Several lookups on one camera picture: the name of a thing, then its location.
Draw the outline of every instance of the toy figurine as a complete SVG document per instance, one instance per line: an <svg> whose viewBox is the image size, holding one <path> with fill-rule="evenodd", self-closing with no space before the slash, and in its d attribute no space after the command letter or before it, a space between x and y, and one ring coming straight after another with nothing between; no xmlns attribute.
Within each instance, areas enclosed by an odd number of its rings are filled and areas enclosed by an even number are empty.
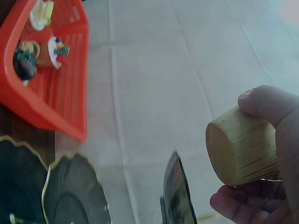
<svg viewBox="0 0 299 224"><path fill-rule="evenodd" d="M41 53L37 60L40 68L54 67L60 69L62 65L68 64L70 48L65 46L57 37L51 37L47 43L41 45Z"/></svg>
<svg viewBox="0 0 299 224"><path fill-rule="evenodd" d="M36 58L40 54L40 47L37 42L18 42L14 51L14 70L24 85L36 75Z"/></svg>
<svg viewBox="0 0 299 224"><path fill-rule="evenodd" d="M29 19L25 24L22 35L30 34L36 31L42 31L46 26L51 24L51 17L54 9L53 1L37 0Z"/></svg>

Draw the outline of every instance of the red plastic basket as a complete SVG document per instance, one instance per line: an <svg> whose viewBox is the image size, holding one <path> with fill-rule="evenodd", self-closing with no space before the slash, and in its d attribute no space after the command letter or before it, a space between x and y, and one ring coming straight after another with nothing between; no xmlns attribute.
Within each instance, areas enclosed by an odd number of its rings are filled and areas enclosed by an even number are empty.
<svg viewBox="0 0 299 224"><path fill-rule="evenodd" d="M81 0L54 0L51 25L20 37L35 3L17 0L0 28L0 102L38 128L84 141L89 24L83 4ZM24 86L13 67L19 39L43 43L52 35L70 46L69 65L59 70L38 69L36 77Z"/></svg>

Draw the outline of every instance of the black object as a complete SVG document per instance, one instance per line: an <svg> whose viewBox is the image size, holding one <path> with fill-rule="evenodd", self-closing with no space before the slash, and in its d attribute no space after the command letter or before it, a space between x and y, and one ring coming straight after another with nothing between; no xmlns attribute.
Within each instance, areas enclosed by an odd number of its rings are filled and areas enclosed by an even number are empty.
<svg viewBox="0 0 299 224"><path fill-rule="evenodd" d="M43 207L50 224L111 224L108 203L86 158L75 154L50 165Z"/></svg>
<svg viewBox="0 0 299 224"><path fill-rule="evenodd" d="M41 195L46 167L29 148L0 140L0 223L11 224L10 214L23 220L45 223Z"/></svg>
<svg viewBox="0 0 299 224"><path fill-rule="evenodd" d="M36 75L36 58L33 54L22 52L18 46L13 57L14 70L22 81L31 80Z"/></svg>
<svg viewBox="0 0 299 224"><path fill-rule="evenodd" d="M177 152L172 155L165 172L160 205L163 224L197 224L188 181Z"/></svg>

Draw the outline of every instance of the wooden table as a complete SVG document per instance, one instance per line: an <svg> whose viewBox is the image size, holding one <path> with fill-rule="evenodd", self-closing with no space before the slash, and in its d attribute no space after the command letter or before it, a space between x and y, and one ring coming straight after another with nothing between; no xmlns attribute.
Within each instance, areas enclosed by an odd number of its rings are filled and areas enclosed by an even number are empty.
<svg viewBox="0 0 299 224"><path fill-rule="evenodd" d="M0 25L17 0L0 0ZM15 141L26 141L49 165L55 160L55 133L40 130L22 120L0 104L0 136L10 135Z"/></svg>

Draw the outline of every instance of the hand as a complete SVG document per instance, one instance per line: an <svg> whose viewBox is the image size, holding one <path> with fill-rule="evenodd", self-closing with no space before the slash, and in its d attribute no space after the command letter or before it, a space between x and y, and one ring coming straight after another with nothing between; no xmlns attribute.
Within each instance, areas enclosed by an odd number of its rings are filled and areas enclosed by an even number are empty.
<svg viewBox="0 0 299 224"><path fill-rule="evenodd" d="M211 206L237 224L299 223L299 97L272 86L239 96L240 109L276 129L276 154L283 182L260 180L222 186Z"/></svg>

